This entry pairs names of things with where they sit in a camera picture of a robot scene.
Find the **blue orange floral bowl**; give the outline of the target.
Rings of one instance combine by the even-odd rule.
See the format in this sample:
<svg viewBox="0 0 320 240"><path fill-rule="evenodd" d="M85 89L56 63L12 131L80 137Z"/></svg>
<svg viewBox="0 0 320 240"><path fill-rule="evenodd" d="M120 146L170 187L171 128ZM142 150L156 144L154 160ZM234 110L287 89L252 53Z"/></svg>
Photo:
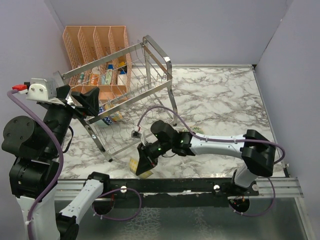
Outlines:
<svg viewBox="0 0 320 240"><path fill-rule="evenodd" d="M105 110L108 110L108 109L113 108L114 106L115 106L115 105L112 104L112 103L106 103L106 104L104 105L104 109L105 109ZM116 111L116 112L112 113L112 114L109 116L109 118L110 118L114 123L116 123L116 122L122 120L122 119L123 119L123 116L122 116L122 114L121 114L119 111Z"/></svg>

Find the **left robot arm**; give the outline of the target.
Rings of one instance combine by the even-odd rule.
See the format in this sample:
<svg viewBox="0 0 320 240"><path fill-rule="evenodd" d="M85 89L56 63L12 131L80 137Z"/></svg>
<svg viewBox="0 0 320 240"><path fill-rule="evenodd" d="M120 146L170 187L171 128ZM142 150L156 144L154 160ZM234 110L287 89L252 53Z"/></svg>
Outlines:
<svg viewBox="0 0 320 240"><path fill-rule="evenodd" d="M68 85L52 90L42 85L15 85L7 96L25 115L11 119L3 130L3 151L15 156L9 172L12 194L20 206L27 240L74 240L87 210L98 197L111 190L110 176L92 172L80 193L63 210L55 210L55 194L62 172L62 148L72 119L83 122L99 112L98 87L87 93L73 91ZM67 103L71 94L79 106Z"/></svg>

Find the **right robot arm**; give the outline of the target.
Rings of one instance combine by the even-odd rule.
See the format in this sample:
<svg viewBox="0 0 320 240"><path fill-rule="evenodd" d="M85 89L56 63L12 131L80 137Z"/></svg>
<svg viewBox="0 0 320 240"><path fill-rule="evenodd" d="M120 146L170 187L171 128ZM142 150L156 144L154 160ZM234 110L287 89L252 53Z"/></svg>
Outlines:
<svg viewBox="0 0 320 240"><path fill-rule="evenodd" d="M229 184L230 191L236 196L246 192L258 177L273 175L276 147L256 130L249 129L236 136L209 136L177 131L162 120L155 121L150 130L157 140L141 142L137 146L137 176L155 168L158 158L168 151L181 157L221 155L243 160L244 164L235 171Z"/></svg>

